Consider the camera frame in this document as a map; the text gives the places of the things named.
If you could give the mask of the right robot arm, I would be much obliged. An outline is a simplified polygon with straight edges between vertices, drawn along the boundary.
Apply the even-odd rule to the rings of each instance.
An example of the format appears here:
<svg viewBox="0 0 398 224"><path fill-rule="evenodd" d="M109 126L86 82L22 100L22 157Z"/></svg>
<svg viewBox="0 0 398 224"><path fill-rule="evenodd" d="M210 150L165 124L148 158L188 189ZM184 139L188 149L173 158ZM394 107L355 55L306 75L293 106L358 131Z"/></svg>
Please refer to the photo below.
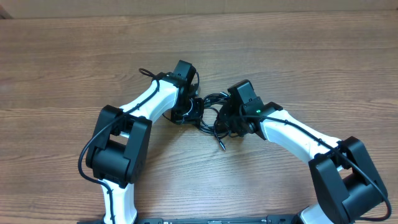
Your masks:
<svg viewBox="0 0 398 224"><path fill-rule="evenodd" d="M292 117L280 105L263 103L249 80L228 88L215 123L219 130L257 134L308 165L317 203L278 223L382 222L392 214L387 189L366 146L353 136L340 140Z"/></svg>

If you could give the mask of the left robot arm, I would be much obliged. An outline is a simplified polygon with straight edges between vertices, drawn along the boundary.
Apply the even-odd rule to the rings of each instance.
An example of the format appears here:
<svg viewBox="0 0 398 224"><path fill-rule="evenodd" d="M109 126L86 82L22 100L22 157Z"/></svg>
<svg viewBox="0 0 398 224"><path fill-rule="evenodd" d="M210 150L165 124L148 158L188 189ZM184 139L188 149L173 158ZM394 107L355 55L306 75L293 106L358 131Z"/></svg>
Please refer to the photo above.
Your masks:
<svg viewBox="0 0 398 224"><path fill-rule="evenodd" d="M172 72L151 77L150 87L134 101L99 113L92 138L78 159L80 175L103 190L105 214L100 223L135 223L134 183L146 163L152 125L165 112L174 124L200 124L203 100L197 96L196 68L179 61Z"/></svg>

